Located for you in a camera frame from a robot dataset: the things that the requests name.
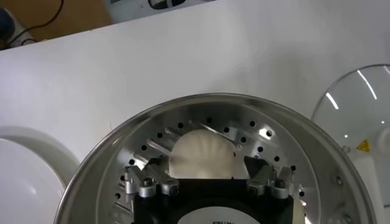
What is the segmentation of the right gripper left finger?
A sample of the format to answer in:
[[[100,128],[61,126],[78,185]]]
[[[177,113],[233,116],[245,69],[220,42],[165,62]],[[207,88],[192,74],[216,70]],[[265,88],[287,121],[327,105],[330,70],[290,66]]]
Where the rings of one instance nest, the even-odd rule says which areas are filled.
[[[130,165],[123,168],[124,189],[127,195],[150,198],[158,193],[175,196],[179,193],[179,181],[168,175],[168,156],[150,159],[143,169]]]

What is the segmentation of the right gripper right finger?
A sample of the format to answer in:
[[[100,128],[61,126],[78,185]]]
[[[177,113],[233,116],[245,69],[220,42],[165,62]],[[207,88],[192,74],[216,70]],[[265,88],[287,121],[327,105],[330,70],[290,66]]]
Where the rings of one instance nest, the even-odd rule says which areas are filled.
[[[244,165],[249,179],[248,190],[256,196],[262,196],[269,190],[274,198],[288,198],[292,182],[293,171],[290,167],[276,170],[272,164],[260,158],[245,156]]]

